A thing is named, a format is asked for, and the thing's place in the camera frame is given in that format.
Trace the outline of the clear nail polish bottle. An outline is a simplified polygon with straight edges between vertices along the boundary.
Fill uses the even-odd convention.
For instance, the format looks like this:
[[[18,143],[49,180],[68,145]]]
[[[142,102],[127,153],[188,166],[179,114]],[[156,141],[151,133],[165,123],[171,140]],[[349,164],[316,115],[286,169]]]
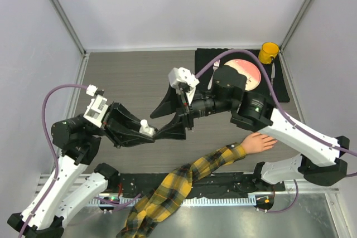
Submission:
[[[148,137],[153,137],[155,132],[156,132],[156,129],[155,128],[152,128],[152,127],[149,127],[149,128],[140,128],[139,132],[143,135],[146,135]]]

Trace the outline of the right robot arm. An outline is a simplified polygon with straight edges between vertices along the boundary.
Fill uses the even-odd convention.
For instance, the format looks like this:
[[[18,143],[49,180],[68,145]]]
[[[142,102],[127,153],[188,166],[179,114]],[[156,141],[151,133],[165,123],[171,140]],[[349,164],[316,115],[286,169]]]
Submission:
[[[348,164],[340,149],[348,149],[349,139],[321,134],[286,114],[270,97],[245,90],[246,76],[224,65],[213,75],[211,89],[199,94],[199,82],[189,70],[174,68],[168,75],[167,94],[151,113],[152,119],[174,114],[156,134],[156,139],[186,138],[194,119],[229,111],[237,127],[269,135],[298,152],[278,162],[260,162],[252,184],[257,190],[289,179],[303,178],[318,186],[332,186],[347,176]]]

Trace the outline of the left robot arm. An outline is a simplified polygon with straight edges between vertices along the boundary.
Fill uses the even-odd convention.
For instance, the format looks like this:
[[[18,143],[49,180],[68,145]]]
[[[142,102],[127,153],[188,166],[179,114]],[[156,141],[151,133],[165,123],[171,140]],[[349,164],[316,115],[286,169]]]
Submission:
[[[46,134],[61,150],[55,169],[32,203],[7,223],[20,237],[61,237],[71,219],[102,192],[119,185],[119,172],[101,163],[73,193],[69,190],[97,156],[102,137],[115,147],[152,143],[157,129],[132,115],[122,104],[92,99],[84,114],[56,122]]]

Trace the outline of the mannequin hand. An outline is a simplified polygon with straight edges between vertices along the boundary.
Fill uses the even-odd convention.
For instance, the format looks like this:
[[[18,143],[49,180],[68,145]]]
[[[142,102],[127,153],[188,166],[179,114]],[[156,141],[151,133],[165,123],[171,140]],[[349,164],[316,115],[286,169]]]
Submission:
[[[275,146],[277,140],[261,133],[248,135],[241,143],[246,154],[262,153]]]

